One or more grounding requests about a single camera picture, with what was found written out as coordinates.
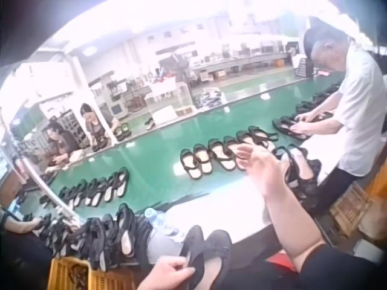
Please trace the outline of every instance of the wooden crate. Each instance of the wooden crate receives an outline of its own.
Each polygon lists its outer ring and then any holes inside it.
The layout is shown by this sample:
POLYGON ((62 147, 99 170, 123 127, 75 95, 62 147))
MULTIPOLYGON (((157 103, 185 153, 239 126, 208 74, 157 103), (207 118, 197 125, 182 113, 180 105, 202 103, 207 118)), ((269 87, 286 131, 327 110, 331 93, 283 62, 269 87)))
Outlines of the wooden crate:
POLYGON ((343 233, 350 236, 371 205, 364 190, 354 182, 350 189, 332 206, 330 212, 343 233))

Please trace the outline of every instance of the basket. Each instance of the basket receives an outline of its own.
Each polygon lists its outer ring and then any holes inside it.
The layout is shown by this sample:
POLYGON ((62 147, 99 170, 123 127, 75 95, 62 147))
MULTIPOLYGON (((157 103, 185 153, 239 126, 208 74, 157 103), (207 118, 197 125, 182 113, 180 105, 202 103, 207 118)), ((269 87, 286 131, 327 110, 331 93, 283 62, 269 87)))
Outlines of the basket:
POLYGON ((341 230, 349 237, 357 229, 370 205, 367 194, 353 182, 350 189, 332 206, 330 212, 341 230))
POLYGON ((47 290, 76 290, 69 273, 74 265, 88 268, 88 290, 134 290, 133 273, 128 269, 109 272, 92 270, 87 261, 66 257, 51 261, 47 290))

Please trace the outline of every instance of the ceiling light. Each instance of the ceiling light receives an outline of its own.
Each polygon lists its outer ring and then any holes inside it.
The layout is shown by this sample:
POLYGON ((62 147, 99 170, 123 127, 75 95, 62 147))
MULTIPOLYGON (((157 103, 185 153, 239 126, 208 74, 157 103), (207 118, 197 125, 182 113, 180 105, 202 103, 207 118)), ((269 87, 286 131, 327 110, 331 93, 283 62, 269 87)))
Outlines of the ceiling light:
POLYGON ((96 47, 88 47, 86 49, 84 49, 82 51, 82 53, 85 55, 85 56, 92 56, 94 53, 97 52, 97 48, 96 47))

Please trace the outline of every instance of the yellow plastic crate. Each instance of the yellow plastic crate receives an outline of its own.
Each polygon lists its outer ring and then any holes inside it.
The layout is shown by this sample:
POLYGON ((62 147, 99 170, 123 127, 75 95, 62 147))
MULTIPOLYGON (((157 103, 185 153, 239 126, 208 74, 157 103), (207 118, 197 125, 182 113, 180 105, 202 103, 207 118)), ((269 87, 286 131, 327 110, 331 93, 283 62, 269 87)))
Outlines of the yellow plastic crate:
POLYGON ((47 290, 76 290, 69 273, 74 265, 88 268, 88 290, 134 290, 133 273, 128 269, 109 272, 92 270, 87 261, 66 257, 51 261, 50 279, 47 290))

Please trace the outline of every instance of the man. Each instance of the man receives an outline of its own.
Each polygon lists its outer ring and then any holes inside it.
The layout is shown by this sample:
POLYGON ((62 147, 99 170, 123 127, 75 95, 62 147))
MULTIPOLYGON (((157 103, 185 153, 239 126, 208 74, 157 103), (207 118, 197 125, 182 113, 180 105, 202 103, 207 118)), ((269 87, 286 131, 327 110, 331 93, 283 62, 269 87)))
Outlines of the man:
POLYGON ((381 145, 380 133, 387 106, 382 72, 374 59, 342 31, 333 27, 309 29, 304 36, 308 58, 335 71, 345 71, 339 90, 311 112, 298 115, 291 130, 299 134, 336 134, 345 131, 345 152, 321 187, 316 212, 326 210, 351 183, 365 176, 381 145), (311 123, 320 113, 336 109, 333 118, 311 123))

